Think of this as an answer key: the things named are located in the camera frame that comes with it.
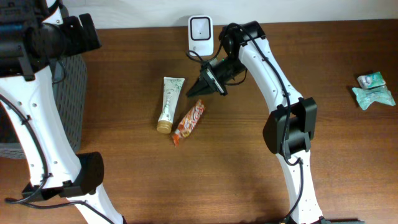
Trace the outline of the white cream tube gold cap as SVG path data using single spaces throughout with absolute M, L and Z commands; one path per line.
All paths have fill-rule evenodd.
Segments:
M 184 81 L 184 78 L 164 77 L 162 112 L 157 122 L 157 131 L 162 134 L 171 133 L 175 110 Z

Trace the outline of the orange chocolate bar wrapper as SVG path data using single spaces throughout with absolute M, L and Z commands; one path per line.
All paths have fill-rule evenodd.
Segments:
M 179 146 L 180 141 L 187 138 L 192 133 L 195 126 L 199 122 L 204 110 L 205 105 L 203 101 L 198 100 L 195 105 L 190 109 L 190 111 L 179 122 L 176 130 L 172 135 L 172 140 L 175 147 Z

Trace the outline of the green wet wipes pack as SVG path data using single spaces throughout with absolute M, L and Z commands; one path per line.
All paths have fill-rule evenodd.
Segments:
M 372 89 L 362 89 L 354 87 L 352 88 L 352 91 L 355 94 L 356 101 L 362 110 L 367 110 L 369 106 L 374 102 L 389 106 L 396 105 L 391 92 L 387 89 L 385 85 Z

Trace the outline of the small teal tissue pack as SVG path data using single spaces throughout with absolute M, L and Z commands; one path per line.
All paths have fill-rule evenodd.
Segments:
M 386 81 L 383 79 L 380 72 L 361 75 L 357 78 L 357 81 L 361 88 L 365 90 L 377 88 L 386 84 Z

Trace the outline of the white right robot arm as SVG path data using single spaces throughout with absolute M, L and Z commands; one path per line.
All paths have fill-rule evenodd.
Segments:
M 289 195 L 289 212 L 281 222 L 325 223 L 310 170 L 317 119 L 315 100 L 304 98 L 288 81 L 258 22 L 230 23 L 223 27 L 219 41 L 226 58 L 216 63 L 211 59 L 200 61 L 200 76 L 187 96 L 225 96 L 231 80 L 248 71 L 269 110 L 263 138 L 268 150 L 279 160 Z

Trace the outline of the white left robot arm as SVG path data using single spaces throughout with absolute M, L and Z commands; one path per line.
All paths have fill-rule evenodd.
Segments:
M 30 172 L 22 198 L 6 203 L 45 210 L 60 196 L 88 223 L 125 222 L 104 189 L 101 154 L 73 151 L 53 97 L 52 62 L 100 47 L 91 16 L 69 16 L 61 1 L 1 2 L 1 104 Z

